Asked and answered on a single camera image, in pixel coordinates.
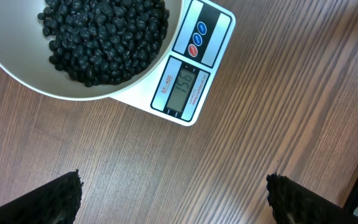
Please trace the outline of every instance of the digital scale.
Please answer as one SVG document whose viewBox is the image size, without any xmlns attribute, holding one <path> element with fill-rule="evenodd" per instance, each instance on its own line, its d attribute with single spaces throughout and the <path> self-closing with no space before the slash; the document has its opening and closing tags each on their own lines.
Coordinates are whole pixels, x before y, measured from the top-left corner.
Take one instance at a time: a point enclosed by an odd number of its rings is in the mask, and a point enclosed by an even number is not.
<svg viewBox="0 0 358 224">
<path fill-rule="evenodd" d="M 175 43 L 144 80 L 112 98 L 175 123 L 196 123 L 236 18 L 208 0 L 185 0 Z"/>
</svg>

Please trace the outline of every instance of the wood grain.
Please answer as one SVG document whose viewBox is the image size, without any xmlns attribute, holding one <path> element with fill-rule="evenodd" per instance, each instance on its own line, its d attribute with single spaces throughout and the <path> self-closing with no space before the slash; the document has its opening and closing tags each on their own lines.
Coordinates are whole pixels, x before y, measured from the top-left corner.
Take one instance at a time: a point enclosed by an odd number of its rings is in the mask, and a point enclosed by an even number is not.
<svg viewBox="0 0 358 224">
<path fill-rule="evenodd" d="M 190 128 L 42 96 L 0 69 L 0 206 L 76 168 L 77 223 L 274 223 L 276 171 L 342 206 L 358 170 L 358 1 L 215 2 L 237 27 Z"/>
</svg>

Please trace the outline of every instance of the round button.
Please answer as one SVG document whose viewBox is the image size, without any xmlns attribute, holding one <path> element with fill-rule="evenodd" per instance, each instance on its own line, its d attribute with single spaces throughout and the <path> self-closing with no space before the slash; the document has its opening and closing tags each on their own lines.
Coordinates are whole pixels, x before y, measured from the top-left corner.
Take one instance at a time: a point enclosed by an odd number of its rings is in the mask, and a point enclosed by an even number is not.
<svg viewBox="0 0 358 224">
<path fill-rule="evenodd" d="M 197 29 L 198 29 L 198 32 L 201 34 L 201 35 L 205 35 L 206 34 L 206 25 L 204 22 L 198 22 L 197 24 Z"/>
<path fill-rule="evenodd" d="M 196 47 L 194 44 L 190 44 L 190 45 L 189 45 L 189 54 L 190 54 L 192 57 L 197 57 L 197 55 L 198 55 L 198 49 L 197 49 L 197 47 Z"/>
<path fill-rule="evenodd" d="M 203 38 L 201 37 L 201 35 L 195 33 L 193 34 L 193 42 L 197 47 L 199 47 L 203 44 Z"/>
</svg>

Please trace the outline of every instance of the blue button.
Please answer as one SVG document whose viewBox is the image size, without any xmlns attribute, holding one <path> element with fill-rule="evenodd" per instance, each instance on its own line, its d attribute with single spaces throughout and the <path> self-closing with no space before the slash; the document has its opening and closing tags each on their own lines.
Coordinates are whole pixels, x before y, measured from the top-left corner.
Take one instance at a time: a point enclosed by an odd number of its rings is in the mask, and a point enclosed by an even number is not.
<svg viewBox="0 0 358 224">
<path fill-rule="evenodd" d="M 193 42 L 197 47 L 199 47 L 201 46 L 201 44 L 203 44 L 203 38 L 201 37 L 201 35 L 195 33 L 193 34 Z"/>
<path fill-rule="evenodd" d="M 198 29 L 198 32 L 201 34 L 201 35 L 205 35 L 206 34 L 206 25 L 204 22 L 198 22 L 197 24 L 197 29 Z"/>
</svg>

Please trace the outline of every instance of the white bowl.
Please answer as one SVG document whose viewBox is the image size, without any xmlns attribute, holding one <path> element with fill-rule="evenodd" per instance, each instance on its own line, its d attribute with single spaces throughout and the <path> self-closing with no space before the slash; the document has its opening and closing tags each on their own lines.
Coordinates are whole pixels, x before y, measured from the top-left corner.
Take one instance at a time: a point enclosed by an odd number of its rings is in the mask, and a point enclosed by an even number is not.
<svg viewBox="0 0 358 224">
<path fill-rule="evenodd" d="M 42 35 L 44 0 L 0 0 L 0 67 L 23 85 L 47 96 L 64 100 L 97 100 L 120 93 L 143 80 L 164 59 L 180 28 L 184 0 L 165 0 L 170 10 L 167 38 L 158 57 L 147 70 L 118 86 L 100 85 L 87 88 L 73 82 L 65 72 L 49 63 L 53 53 L 48 47 L 52 37 Z"/>
</svg>

